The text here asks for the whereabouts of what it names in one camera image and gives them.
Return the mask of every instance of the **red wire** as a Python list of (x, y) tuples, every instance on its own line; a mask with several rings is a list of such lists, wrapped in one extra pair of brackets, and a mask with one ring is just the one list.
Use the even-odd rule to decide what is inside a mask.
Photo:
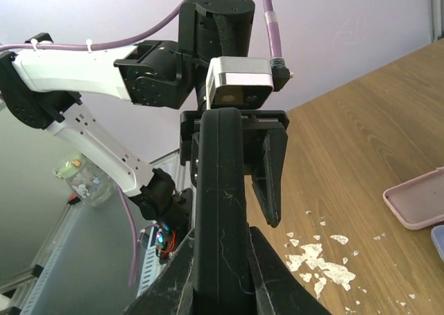
[(169, 247), (166, 250), (160, 249), (160, 252), (161, 253), (170, 253), (171, 251), (173, 251), (175, 243), (176, 243), (176, 233), (173, 232), (173, 241), (171, 241), (171, 243), (169, 244)]

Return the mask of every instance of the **wood grain tabletop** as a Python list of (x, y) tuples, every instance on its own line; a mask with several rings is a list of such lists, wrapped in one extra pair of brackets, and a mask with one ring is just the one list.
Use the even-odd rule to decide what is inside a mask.
[(314, 296), (315, 284), (327, 278), (319, 301), (333, 314), (444, 314), (444, 263), (431, 227), (407, 230), (382, 199), (385, 189), (444, 166), (444, 41), (310, 101), (289, 118), (282, 222), (267, 226), (246, 179), (250, 224), (285, 262), (304, 254), (301, 246), (321, 244), (320, 257), (356, 275), (346, 291), (340, 278), (306, 262), (293, 272)]

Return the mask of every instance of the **green lid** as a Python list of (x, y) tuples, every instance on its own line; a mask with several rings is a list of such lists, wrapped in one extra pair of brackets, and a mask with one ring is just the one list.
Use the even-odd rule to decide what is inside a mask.
[(87, 158), (82, 153), (78, 153), (66, 161), (62, 166), (54, 169), (54, 175), (63, 180), (72, 178), (82, 169), (83, 166), (85, 166), (87, 161)]

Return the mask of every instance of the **black strap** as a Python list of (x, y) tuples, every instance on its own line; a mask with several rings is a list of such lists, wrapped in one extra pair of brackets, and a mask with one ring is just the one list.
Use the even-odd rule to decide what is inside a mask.
[(237, 56), (236, 40), (231, 22), (225, 15), (214, 15), (221, 39), (222, 56)]

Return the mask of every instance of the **white cable tie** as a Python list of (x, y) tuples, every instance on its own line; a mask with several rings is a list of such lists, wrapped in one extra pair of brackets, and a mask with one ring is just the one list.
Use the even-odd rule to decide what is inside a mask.
[(88, 48), (88, 53), (92, 53), (91, 45), (92, 45), (92, 40), (91, 39), (86, 40), (86, 47)]
[(36, 39), (31, 40), (31, 44), (33, 45), (34, 51), (37, 51), (37, 43), (39, 43)]
[(276, 15), (275, 11), (267, 11), (264, 13), (265, 22), (266, 24), (271, 24), (272, 22), (278, 21), (278, 16)]

